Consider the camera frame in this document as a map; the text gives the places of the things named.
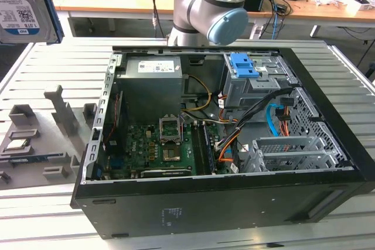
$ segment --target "light blue joint cap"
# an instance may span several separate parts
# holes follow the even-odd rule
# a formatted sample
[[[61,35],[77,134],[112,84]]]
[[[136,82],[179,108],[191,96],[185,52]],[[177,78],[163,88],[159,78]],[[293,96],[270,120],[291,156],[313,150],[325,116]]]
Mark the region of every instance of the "light blue joint cap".
[[[245,9],[230,10],[211,25],[207,38],[217,45],[228,45],[242,35],[247,23],[248,16]]]

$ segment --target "laboratory floor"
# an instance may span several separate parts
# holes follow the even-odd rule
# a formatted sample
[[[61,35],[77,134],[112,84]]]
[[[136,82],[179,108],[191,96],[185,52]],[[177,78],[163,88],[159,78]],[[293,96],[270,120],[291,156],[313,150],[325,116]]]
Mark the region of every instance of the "laboratory floor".
[[[92,19],[94,23],[94,31],[90,33],[90,24],[87,19],[74,18],[74,27],[76,29],[77,36],[95,36],[95,37],[153,37],[154,30],[150,20],[123,20],[116,19],[116,31],[110,32],[108,30],[108,21],[106,19]],[[172,28],[172,22],[168,20],[161,21],[163,30],[168,33]],[[309,34],[312,26],[295,26],[285,25],[280,31],[278,39],[298,39],[298,40],[314,40],[311,39]],[[251,26],[249,25],[247,30],[244,32],[242,38],[247,38],[250,34]],[[357,32],[364,31],[366,29],[352,29]],[[365,33],[355,33],[349,31],[353,36],[359,39],[375,39],[375,29],[370,29]],[[271,34],[265,33],[262,37],[264,39],[270,39]],[[342,53],[354,64],[362,57],[363,53],[367,49],[368,45],[363,44],[362,40],[351,37],[344,29],[336,27],[322,27],[318,33],[316,40],[324,40],[327,44],[336,45]],[[12,67],[13,63],[17,60],[22,50],[25,48],[25,44],[17,44],[15,46],[0,46],[0,80],[6,75],[8,70]],[[366,72],[369,68],[370,62],[375,62],[375,46],[368,52],[366,58],[360,65],[360,70]]]

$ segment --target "motherboard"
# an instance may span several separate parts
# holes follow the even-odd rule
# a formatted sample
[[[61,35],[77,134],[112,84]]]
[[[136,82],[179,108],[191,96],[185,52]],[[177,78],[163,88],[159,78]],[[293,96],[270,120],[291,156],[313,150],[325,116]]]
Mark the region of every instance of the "motherboard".
[[[130,125],[124,155],[111,155],[105,171],[110,179],[196,176],[206,173],[226,174],[225,165],[215,164],[214,143],[219,140],[216,124]],[[175,136],[180,141],[161,141],[162,136]]]

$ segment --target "sticker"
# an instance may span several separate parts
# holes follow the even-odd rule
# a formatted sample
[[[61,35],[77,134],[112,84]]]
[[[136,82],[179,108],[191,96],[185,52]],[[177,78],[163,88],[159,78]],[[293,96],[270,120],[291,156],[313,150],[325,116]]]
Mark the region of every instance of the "sticker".
[[[162,226],[171,227],[176,225],[182,216],[182,208],[162,209]]]
[[[236,165],[234,165],[234,163],[232,162],[232,164],[230,165],[230,170],[233,171],[233,173],[237,174],[238,173],[238,167]]]
[[[243,145],[240,152],[248,152],[248,144]]]
[[[23,163],[23,162],[29,162],[27,159],[12,159],[9,162],[11,163]]]
[[[219,108],[224,108],[224,100],[219,99]]]
[[[266,67],[255,67],[255,70],[257,72],[261,72],[261,71],[267,71],[267,68]]]
[[[39,23],[26,0],[0,0],[0,25],[13,35],[35,35]]]
[[[138,63],[139,73],[174,73],[173,61],[140,61]]]

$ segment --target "black computer case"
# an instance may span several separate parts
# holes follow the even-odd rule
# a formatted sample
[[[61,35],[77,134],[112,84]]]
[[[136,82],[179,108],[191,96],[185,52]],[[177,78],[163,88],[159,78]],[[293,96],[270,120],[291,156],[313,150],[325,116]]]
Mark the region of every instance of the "black computer case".
[[[153,47],[131,48],[147,56]],[[181,54],[184,47],[166,47]],[[130,48],[117,48],[127,55]],[[236,48],[228,51],[274,53],[283,58],[298,77],[344,153],[350,156],[338,168],[319,173],[243,174],[224,177],[171,178],[158,181],[93,182],[82,179],[84,158],[77,177],[72,206],[79,206],[103,239],[141,237],[269,227],[273,225],[318,222],[349,198],[375,187],[375,163],[315,80],[291,49]],[[195,52],[220,52],[218,48],[194,48]],[[111,65],[108,79],[111,78]],[[98,138],[95,132],[92,138]],[[86,158],[94,157],[94,146]]]

